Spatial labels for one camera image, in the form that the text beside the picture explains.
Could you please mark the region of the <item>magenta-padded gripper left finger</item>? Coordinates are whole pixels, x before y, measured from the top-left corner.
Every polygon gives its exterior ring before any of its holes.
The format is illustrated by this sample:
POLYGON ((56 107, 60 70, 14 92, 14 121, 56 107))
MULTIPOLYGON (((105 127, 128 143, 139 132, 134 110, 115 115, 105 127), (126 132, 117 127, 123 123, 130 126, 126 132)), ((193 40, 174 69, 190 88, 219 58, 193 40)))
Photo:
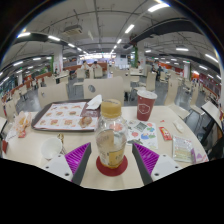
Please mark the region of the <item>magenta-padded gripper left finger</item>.
POLYGON ((43 170, 80 185, 90 154, 91 143, 86 143, 66 155, 56 155, 43 166, 43 170))

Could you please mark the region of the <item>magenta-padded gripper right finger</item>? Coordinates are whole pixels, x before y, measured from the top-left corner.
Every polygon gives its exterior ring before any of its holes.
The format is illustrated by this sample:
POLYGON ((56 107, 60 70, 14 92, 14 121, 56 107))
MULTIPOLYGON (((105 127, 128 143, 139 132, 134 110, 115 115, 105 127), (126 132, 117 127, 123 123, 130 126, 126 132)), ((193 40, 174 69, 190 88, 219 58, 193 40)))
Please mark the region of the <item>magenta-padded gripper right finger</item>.
POLYGON ((150 184, 182 169, 182 167, 167 154, 159 155, 137 143, 132 144, 132 153, 135 157, 144 185, 150 184))

